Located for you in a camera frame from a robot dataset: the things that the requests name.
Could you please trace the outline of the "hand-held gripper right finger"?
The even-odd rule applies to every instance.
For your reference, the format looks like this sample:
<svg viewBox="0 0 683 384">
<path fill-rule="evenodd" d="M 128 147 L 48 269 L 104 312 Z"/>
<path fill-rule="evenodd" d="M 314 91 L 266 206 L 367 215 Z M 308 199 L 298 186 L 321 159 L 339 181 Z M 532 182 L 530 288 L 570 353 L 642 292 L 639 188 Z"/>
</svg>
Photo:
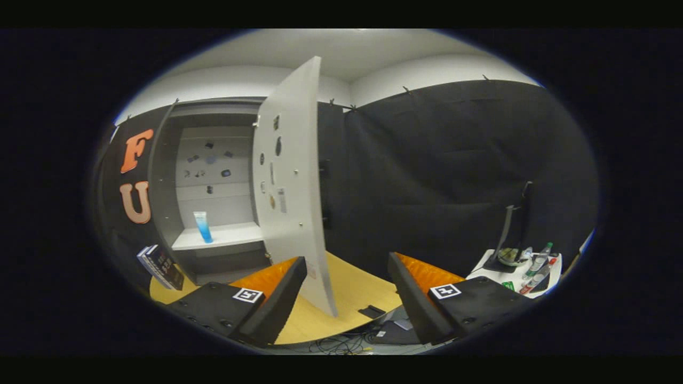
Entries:
<svg viewBox="0 0 683 384">
<path fill-rule="evenodd" d="M 395 251 L 387 267 L 420 343 L 480 335 L 534 304 L 486 276 L 465 279 Z"/>
</svg>

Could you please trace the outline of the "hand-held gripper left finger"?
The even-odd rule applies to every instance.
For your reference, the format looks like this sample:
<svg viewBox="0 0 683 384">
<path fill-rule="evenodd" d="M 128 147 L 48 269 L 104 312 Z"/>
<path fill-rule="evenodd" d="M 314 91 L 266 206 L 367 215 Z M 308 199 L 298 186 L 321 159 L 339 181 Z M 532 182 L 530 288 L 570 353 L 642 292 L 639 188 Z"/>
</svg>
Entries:
<svg viewBox="0 0 683 384">
<path fill-rule="evenodd" d="M 175 315 L 234 342 L 273 345 L 307 277 L 294 257 L 229 284 L 210 282 L 166 304 Z"/>
</svg>

